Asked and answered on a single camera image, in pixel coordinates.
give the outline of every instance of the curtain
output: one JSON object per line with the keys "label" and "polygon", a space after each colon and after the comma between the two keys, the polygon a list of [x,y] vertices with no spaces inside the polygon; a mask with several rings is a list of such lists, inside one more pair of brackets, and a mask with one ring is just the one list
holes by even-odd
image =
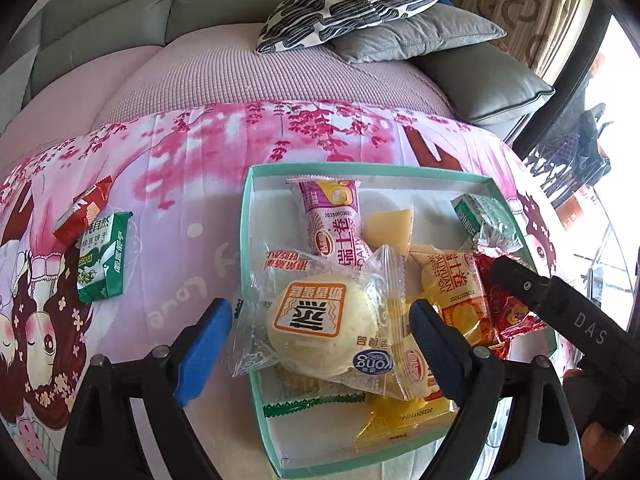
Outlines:
{"label": "curtain", "polygon": [[580,0],[452,1],[500,25],[507,36],[494,44],[539,75],[558,52],[580,3]]}

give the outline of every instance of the metal screw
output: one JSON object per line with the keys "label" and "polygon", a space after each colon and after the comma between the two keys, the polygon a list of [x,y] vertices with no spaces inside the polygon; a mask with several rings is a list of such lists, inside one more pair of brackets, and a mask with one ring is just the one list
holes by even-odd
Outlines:
{"label": "metal screw", "polygon": [[152,351],[151,355],[156,359],[162,359],[169,355],[169,347],[167,345],[158,345]]}
{"label": "metal screw", "polygon": [[549,368],[551,366],[551,361],[543,355],[536,355],[536,364],[542,368]]}
{"label": "metal screw", "polygon": [[102,366],[104,364],[104,355],[95,354],[89,359],[89,364],[91,366]]}
{"label": "metal screw", "polygon": [[488,359],[491,351],[486,346],[476,346],[474,348],[474,355],[481,359]]}

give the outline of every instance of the purple snack package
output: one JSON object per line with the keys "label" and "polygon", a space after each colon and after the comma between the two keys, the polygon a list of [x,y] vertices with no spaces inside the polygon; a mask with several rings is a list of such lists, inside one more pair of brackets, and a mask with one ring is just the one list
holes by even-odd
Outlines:
{"label": "purple snack package", "polygon": [[307,249],[345,267],[361,269],[372,255],[360,235],[357,180],[303,176],[288,178],[306,230]]}

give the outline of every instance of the blue oval logo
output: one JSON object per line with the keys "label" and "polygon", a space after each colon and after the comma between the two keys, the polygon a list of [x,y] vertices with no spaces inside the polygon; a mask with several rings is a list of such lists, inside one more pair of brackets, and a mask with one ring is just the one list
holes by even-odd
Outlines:
{"label": "blue oval logo", "polygon": [[367,375],[382,375],[394,369],[391,354],[386,350],[363,350],[353,358],[356,370]]}

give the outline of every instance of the green biscuit package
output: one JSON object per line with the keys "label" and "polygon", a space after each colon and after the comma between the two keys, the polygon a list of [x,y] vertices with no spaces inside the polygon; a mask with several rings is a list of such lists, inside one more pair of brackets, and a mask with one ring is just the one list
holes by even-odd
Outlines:
{"label": "green biscuit package", "polygon": [[131,212],[93,222],[80,240],[78,298],[83,303],[122,294],[124,246]]}
{"label": "green biscuit package", "polygon": [[471,241],[513,253],[522,248],[512,217],[495,198],[465,193],[451,201]]}

